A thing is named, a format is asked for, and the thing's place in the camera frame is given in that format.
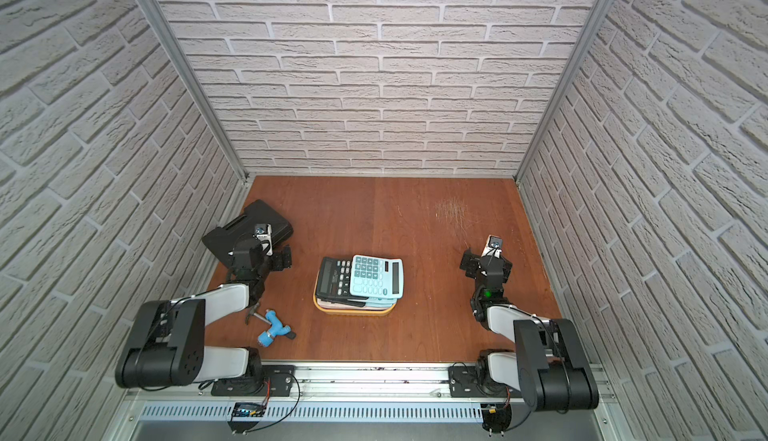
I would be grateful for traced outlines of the light blue calculator back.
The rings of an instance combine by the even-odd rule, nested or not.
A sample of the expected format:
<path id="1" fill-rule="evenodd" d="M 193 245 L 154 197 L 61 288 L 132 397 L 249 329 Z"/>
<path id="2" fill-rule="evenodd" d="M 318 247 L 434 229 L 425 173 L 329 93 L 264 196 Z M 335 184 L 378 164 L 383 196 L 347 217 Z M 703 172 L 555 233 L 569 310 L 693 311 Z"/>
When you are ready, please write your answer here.
<path id="1" fill-rule="evenodd" d="M 352 258 L 350 293 L 354 296 L 400 299 L 404 292 L 404 266 L 401 259 L 365 255 Z"/>

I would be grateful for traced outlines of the small teal calculator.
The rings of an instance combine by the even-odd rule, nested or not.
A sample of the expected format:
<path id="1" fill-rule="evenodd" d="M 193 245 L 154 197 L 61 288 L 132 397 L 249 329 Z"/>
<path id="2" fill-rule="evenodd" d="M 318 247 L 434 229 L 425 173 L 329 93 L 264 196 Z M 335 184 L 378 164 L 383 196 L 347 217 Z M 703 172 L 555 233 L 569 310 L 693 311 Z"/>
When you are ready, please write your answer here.
<path id="1" fill-rule="evenodd" d="M 397 301 L 397 298 L 367 297 L 364 299 L 365 308 L 371 310 L 390 309 L 397 303 Z"/>

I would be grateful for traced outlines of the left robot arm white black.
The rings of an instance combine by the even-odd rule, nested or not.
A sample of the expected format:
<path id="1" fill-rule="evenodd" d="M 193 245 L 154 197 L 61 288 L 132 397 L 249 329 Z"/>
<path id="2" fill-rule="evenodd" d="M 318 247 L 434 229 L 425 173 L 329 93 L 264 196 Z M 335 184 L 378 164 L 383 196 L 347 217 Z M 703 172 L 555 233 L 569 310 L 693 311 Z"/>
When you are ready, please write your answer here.
<path id="1" fill-rule="evenodd" d="M 243 311 L 245 321 L 269 325 L 268 342 L 275 336 L 293 338 L 291 328 L 274 311 L 258 312 L 268 275 L 292 266 L 291 248 L 274 248 L 267 235 L 238 241 L 229 251 L 232 266 L 227 282 L 204 293 L 175 300 L 144 303 L 118 356 L 115 382 L 123 389 L 161 391 L 198 383 L 226 394 L 257 394 L 266 375 L 256 348 L 208 346 L 206 328 Z"/>

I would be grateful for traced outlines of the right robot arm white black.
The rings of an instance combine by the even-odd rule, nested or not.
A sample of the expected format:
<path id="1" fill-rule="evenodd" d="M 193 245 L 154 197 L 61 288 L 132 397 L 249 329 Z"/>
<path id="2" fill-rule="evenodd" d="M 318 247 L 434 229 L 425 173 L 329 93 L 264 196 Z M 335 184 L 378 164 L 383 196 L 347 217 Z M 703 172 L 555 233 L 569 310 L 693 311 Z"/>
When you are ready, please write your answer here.
<path id="1" fill-rule="evenodd" d="M 599 389 L 575 325 L 526 312 L 504 295 L 512 263 L 501 249 L 466 250 L 459 269 L 475 283 L 473 316 L 484 329 L 514 344 L 512 351 L 488 351 L 478 359 L 480 384 L 504 385 L 522 395 L 534 411 L 593 410 Z"/>

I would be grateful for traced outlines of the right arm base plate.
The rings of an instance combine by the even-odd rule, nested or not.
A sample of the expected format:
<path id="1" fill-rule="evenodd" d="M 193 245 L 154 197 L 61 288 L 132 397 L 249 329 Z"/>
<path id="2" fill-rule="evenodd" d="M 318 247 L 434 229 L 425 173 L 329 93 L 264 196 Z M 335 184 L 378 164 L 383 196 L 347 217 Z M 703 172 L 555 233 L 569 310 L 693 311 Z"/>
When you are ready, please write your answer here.
<path id="1" fill-rule="evenodd" d="M 523 399 L 517 366 L 491 367 L 453 363 L 447 368 L 448 387 L 452 398 L 478 398 L 513 402 Z"/>

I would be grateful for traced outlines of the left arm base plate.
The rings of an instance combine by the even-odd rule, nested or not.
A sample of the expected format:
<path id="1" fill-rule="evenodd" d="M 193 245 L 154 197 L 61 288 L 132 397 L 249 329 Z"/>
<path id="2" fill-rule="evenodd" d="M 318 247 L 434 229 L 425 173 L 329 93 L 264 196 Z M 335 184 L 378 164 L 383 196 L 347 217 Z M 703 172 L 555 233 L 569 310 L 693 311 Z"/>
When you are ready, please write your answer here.
<path id="1" fill-rule="evenodd" d="M 271 397 L 287 398 L 295 385 L 296 366 L 289 364 L 267 364 L 258 367 L 253 373 L 246 373 L 238 378 L 217 380 L 213 383 L 211 394 L 224 397 Z"/>

